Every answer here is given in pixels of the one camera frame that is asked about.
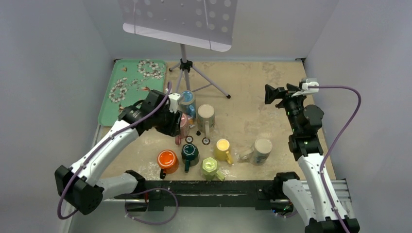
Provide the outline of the pink ghost mug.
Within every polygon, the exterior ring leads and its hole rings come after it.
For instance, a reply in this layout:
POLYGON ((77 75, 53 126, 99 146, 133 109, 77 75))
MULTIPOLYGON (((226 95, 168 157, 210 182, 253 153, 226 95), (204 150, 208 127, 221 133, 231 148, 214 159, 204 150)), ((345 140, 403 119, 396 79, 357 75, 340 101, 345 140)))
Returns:
POLYGON ((189 135, 190 127, 189 120, 186 114, 182 114, 180 121, 180 134, 175 137, 175 144, 180 145, 182 140, 185 140, 189 135))

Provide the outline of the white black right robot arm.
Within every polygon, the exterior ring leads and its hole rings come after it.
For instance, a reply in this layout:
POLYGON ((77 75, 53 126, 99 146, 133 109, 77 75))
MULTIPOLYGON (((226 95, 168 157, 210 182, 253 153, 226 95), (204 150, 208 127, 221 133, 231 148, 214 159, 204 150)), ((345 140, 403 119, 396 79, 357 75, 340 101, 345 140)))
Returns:
POLYGON ((308 95, 323 89, 316 81, 301 81, 298 86, 265 88, 265 104, 274 100, 280 102, 276 108, 284 109, 290 123, 289 149, 302 169, 309 190, 294 172, 277 173, 273 192, 276 196, 287 197, 294 210, 300 215, 307 233, 357 233, 360 225, 350 217, 336 194, 326 169, 326 160, 332 152, 324 154, 318 131, 322 128, 323 110, 316 105, 304 105, 308 95))

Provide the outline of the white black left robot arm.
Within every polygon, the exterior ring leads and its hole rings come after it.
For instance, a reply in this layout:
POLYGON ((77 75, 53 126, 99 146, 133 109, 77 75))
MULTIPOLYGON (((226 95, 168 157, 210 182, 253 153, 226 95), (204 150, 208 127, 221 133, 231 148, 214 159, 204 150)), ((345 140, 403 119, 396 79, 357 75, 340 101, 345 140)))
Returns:
POLYGON ((145 131, 155 128, 158 132, 175 137, 180 134, 182 112, 178 93, 151 90, 144 100, 127 106, 118 120, 86 155, 69 167, 60 166, 54 173, 60 196, 58 209, 66 201, 83 215, 93 212, 105 199, 128 194, 134 199, 145 192, 144 178, 128 170, 112 178, 101 178, 114 159, 145 131))

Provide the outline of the blue mug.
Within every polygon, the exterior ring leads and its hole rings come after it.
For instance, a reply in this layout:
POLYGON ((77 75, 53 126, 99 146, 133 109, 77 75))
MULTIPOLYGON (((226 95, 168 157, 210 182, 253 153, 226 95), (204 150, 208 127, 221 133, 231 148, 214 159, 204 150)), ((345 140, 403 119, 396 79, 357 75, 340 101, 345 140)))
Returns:
POLYGON ((193 92, 186 90, 182 92, 180 110, 193 119, 196 118, 196 100, 193 92))

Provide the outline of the dark green mug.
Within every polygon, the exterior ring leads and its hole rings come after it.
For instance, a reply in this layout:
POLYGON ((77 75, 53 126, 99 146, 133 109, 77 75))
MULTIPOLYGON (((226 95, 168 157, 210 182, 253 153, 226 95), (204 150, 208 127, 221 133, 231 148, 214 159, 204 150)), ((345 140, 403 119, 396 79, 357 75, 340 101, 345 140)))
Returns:
POLYGON ((183 163, 185 165, 185 173, 189 172, 190 167, 195 166, 199 163, 199 150, 192 143, 187 143, 182 147, 181 155, 183 163))

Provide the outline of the orange mug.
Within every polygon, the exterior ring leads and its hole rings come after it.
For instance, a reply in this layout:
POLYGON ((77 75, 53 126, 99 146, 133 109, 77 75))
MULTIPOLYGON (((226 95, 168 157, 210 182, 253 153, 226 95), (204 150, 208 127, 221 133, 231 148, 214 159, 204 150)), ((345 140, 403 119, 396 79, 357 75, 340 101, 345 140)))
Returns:
POLYGON ((163 150, 157 156, 157 163, 160 167, 160 179, 165 179, 167 174, 172 174, 179 168, 179 160, 173 150, 163 150))

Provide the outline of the teal seashell mug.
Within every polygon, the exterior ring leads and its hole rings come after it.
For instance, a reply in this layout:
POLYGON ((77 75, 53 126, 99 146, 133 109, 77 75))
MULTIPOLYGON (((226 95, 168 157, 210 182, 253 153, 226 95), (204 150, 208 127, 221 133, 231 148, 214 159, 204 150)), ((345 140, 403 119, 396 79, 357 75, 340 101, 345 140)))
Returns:
POLYGON ((197 110, 197 126, 201 133, 204 133, 207 139, 210 139, 211 133, 215 128, 215 109, 210 104, 203 104, 197 110))

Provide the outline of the yellow mug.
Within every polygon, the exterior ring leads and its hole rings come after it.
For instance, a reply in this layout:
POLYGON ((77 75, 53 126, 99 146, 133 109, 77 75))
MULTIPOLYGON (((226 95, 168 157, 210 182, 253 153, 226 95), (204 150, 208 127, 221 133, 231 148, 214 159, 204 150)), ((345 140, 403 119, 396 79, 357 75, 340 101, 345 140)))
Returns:
POLYGON ((230 165, 234 163, 231 155, 230 142, 227 139, 219 139, 215 143, 213 156, 218 161, 226 161, 230 165))

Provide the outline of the light green hexagonal mug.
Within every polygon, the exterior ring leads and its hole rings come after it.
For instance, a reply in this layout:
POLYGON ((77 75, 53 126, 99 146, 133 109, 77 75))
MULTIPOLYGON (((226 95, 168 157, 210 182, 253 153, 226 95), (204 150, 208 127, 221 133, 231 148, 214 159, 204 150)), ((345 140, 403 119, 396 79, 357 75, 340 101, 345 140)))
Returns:
POLYGON ((219 181, 225 181, 225 176, 219 170, 217 160, 212 157, 205 158, 202 161, 202 175, 207 181, 218 179, 219 181))

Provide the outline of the cream coral mug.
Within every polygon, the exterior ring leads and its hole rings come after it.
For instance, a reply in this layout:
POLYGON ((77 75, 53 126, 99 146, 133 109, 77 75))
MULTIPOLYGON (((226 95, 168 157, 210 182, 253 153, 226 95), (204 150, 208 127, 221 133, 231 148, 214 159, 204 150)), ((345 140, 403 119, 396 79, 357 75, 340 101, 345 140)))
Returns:
POLYGON ((239 155, 242 162, 250 162, 253 165, 263 165, 273 149, 272 142, 267 138, 258 138, 252 146, 239 155))

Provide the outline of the ice cream cone toy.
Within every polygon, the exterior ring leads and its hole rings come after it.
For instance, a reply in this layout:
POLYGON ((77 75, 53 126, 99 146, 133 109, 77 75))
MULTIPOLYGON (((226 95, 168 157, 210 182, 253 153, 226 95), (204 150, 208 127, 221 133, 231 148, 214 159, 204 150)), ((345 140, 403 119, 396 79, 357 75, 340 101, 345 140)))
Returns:
POLYGON ((189 119, 189 125, 192 127, 192 126, 194 126, 195 124, 194 124, 194 119, 191 117, 191 116, 189 116, 188 117, 188 119, 189 119))

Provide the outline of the green floral tray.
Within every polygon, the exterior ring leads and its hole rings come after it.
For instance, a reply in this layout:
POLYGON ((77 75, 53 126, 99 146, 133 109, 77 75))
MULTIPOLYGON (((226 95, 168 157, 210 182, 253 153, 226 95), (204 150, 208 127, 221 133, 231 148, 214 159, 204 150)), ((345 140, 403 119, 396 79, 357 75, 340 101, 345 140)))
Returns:
POLYGON ((101 106, 98 123, 104 127, 111 127, 125 107, 145 99, 150 90, 163 91, 166 69, 167 64, 162 60, 117 60, 101 106))

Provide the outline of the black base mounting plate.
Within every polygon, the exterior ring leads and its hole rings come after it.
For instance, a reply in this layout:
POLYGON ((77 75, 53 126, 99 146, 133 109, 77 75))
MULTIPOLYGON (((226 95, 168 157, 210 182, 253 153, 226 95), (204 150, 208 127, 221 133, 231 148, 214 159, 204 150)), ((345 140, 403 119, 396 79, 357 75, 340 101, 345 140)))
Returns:
POLYGON ((146 181, 139 192, 122 194, 117 199, 141 200, 149 211, 165 207, 235 207, 271 210, 278 214, 294 211, 292 201, 281 191, 280 184, 269 180, 251 181, 146 181))

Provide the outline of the grey music stand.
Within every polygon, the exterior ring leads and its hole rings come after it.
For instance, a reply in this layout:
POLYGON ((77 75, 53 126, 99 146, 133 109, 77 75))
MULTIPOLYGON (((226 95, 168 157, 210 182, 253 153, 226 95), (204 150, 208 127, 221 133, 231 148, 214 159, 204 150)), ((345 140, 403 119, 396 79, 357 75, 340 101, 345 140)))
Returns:
POLYGON ((188 59, 186 47, 230 50, 237 0, 120 0, 118 3, 125 32, 180 45, 181 59, 169 70, 180 70, 178 81, 184 80, 188 91, 191 90, 189 73, 194 70, 226 98, 231 98, 188 59))

